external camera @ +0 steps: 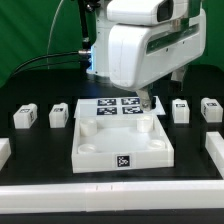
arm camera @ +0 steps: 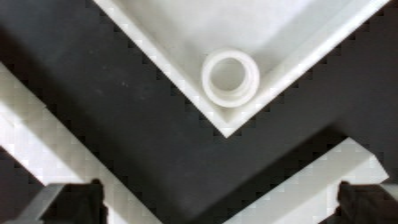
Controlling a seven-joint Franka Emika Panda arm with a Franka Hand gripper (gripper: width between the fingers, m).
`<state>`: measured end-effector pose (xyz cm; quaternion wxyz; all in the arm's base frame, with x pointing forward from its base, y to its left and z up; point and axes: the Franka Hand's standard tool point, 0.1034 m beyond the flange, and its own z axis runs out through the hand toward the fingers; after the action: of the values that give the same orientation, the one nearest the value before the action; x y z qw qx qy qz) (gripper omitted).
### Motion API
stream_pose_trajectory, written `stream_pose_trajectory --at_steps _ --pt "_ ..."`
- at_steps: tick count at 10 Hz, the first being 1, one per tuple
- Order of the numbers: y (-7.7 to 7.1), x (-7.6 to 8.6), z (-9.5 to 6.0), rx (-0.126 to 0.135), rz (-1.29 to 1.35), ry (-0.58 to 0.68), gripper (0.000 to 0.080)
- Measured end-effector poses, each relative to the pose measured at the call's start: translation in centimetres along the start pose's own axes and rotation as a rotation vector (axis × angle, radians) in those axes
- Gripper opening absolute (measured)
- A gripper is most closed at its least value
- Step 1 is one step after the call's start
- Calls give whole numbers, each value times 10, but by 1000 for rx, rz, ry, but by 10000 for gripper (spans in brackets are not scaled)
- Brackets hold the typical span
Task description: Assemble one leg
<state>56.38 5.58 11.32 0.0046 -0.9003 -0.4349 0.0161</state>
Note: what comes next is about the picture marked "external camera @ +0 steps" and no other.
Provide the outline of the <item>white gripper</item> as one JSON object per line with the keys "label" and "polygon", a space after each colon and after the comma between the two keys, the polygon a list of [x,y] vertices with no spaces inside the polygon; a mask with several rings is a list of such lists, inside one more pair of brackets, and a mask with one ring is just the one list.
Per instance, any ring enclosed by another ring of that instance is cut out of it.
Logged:
{"label": "white gripper", "polygon": [[112,0],[107,18],[114,23],[108,39],[110,80],[137,90],[143,111],[152,109],[144,86],[171,72],[172,81],[182,82],[186,64],[204,52],[202,0]]}

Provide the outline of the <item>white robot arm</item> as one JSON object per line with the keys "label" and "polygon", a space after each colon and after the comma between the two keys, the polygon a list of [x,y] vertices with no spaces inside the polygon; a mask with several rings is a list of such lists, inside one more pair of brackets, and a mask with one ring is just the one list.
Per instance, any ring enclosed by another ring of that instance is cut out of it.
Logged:
{"label": "white robot arm", "polygon": [[206,42],[202,0],[97,0],[95,43],[87,73],[137,93],[149,111],[150,85],[172,73],[181,81],[186,66]]}

